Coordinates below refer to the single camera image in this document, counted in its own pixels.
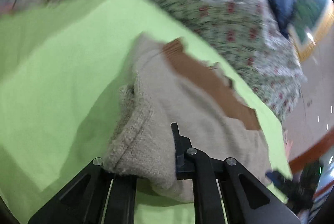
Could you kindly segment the beige knit sweater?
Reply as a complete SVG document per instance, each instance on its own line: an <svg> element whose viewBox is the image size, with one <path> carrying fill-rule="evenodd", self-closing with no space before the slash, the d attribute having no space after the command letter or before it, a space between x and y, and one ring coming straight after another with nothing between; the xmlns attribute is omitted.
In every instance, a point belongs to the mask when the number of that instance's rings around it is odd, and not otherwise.
<svg viewBox="0 0 334 224"><path fill-rule="evenodd" d="M237 159L264 185L271 169L268 145L255 110L232 88L218 63L184 52L179 39L139 35L121 89L121 118L103 157L105 170L148 179L154 192L192 202L191 180L176 177L171 124L212 158Z"/></svg>

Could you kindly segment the light green bed sheet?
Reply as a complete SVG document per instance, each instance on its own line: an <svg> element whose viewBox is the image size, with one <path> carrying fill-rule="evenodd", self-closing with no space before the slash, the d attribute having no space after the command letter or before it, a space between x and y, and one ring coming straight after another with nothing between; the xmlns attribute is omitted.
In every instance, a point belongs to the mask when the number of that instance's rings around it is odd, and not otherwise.
<svg viewBox="0 0 334 224"><path fill-rule="evenodd" d="M105 152L143 32L219 63L256 110L272 167L291 176L280 122L198 35L149 0L65 0L1 16L1 198L20 223Z"/></svg>

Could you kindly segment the gold framed picture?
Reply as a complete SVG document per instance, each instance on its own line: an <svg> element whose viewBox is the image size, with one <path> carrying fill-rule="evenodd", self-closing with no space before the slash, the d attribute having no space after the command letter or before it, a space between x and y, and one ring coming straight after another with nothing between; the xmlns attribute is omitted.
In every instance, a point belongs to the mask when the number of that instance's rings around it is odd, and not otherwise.
<svg viewBox="0 0 334 224"><path fill-rule="evenodd" d="M333 25L333 0L296 0L289 31L301 62L308 59Z"/></svg>

